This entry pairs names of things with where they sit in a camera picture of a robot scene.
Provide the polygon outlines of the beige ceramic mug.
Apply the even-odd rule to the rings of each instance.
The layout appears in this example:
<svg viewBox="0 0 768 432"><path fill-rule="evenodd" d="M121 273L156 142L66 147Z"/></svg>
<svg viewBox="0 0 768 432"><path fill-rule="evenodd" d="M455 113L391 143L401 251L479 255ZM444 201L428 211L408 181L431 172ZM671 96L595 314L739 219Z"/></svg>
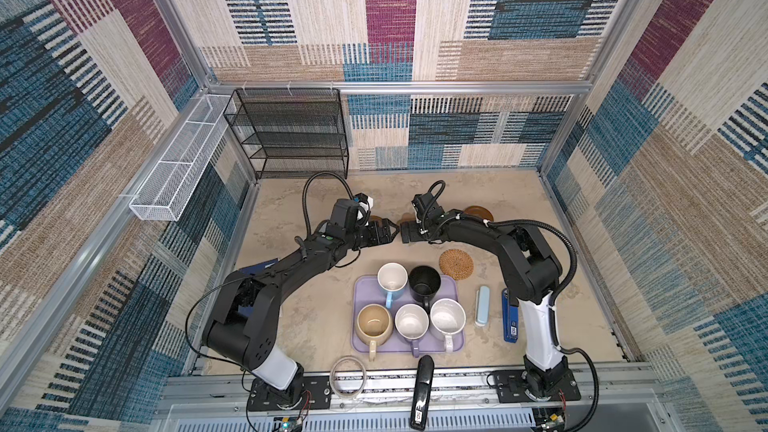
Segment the beige ceramic mug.
<svg viewBox="0 0 768 432"><path fill-rule="evenodd" d="M355 319L355 333L374 361L378 349L391 337L394 324L389 310L380 304L364 306Z"/></svg>

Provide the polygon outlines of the white mug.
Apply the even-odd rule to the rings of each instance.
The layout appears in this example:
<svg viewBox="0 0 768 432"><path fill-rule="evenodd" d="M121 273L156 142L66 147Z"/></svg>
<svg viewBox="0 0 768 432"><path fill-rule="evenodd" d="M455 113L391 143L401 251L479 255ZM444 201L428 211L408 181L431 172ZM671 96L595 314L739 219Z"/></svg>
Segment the white mug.
<svg viewBox="0 0 768 432"><path fill-rule="evenodd" d="M430 333L446 353L456 350L457 337L466 325L466 312L459 302L450 298L435 301L430 308Z"/></svg>

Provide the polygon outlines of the brown wooden coaster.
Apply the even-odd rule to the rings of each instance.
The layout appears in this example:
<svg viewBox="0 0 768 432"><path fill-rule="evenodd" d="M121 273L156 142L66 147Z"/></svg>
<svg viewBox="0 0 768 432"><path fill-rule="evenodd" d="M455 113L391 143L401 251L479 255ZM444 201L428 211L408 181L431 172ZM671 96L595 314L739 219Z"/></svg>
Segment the brown wooden coaster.
<svg viewBox="0 0 768 432"><path fill-rule="evenodd" d="M485 208L483 206L479 206L479 205L469 206L469 207L464 209L464 213L468 214L468 215L471 215L471 216L474 216L474 217L478 217L481 220L487 220L489 222L493 222L494 221L493 214L487 208Z"/></svg>

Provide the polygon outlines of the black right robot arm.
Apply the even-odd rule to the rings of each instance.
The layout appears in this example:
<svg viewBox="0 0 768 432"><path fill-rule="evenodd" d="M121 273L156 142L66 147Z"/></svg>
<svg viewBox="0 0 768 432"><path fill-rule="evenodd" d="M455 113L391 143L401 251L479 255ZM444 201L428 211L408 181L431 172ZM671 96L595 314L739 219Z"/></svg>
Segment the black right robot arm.
<svg viewBox="0 0 768 432"><path fill-rule="evenodd" d="M524 367L527 394L536 400L554 396L572 380L569 355L587 362L593 399L599 398L594 362L581 348L566 348L558 336L556 300L575 277L577 254L557 228L532 219L494 222L458 209L444 210L437 199L445 189L439 180L414 196L415 219L401 227L402 241L460 242L496 256L508 294L518 300L526 333Z"/></svg>

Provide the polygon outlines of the light blue mug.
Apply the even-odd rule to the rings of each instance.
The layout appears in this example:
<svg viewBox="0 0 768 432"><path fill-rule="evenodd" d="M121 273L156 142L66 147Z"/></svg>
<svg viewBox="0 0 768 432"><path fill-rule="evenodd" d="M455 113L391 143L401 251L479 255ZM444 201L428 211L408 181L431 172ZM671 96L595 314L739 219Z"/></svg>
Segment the light blue mug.
<svg viewBox="0 0 768 432"><path fill-rule="evenodd" d="M391 309L408 285L408 271L399 263L386 263L377 272L377 282L385 295L385 307Z"/></svg>

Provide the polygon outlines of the black mug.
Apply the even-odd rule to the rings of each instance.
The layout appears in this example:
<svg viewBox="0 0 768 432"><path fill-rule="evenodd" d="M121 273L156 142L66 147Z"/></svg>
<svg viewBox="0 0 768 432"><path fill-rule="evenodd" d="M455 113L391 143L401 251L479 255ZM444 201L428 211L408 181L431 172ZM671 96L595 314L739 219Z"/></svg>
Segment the black mug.
<svg viewBox="0 0 768 432"><path fill-rule="evenodd" d="M408 275L408 285L414 301L430 311L432 302L441 287L441 275L433 267L422 265L411 270Z"/></svg>

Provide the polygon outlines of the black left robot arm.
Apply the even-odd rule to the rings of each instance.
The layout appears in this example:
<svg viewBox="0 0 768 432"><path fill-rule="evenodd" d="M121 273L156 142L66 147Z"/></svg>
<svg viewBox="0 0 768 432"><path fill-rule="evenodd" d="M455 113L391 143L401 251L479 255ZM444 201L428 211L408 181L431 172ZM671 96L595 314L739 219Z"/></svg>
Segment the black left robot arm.
<svg viewBox="0 0 768 432"><path fill-rule="evenodd" d="M313 227L307 205L311 184L318 178L338 180L346 195L336 201L331 216ZM297 236L298 248L258 275L234 271L223 283L203 294L215 295L203 327L201 345L216 352L218 360L251 374L283 407L305 396L304 369L276 345L283 302L312 278L340 268L348 252L386 245L400 227L388 219L371 218L373 199L353 194L345 178L335 172L311 175L302 190L306 236Z"/></svg>

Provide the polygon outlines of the woven rattan round coaster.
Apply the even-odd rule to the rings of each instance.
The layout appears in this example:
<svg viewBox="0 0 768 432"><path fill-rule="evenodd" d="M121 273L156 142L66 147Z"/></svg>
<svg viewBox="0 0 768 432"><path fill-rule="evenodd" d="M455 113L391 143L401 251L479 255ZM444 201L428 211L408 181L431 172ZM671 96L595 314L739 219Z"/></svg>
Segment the woven rattan round coaster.
<svg viewBox="0 0 768 432"><path fill-rule="evenodd" d="M472 257L460 249L444 251L439 257L439 267L444 275L455 281L469 278L475 269Z"/></svg>

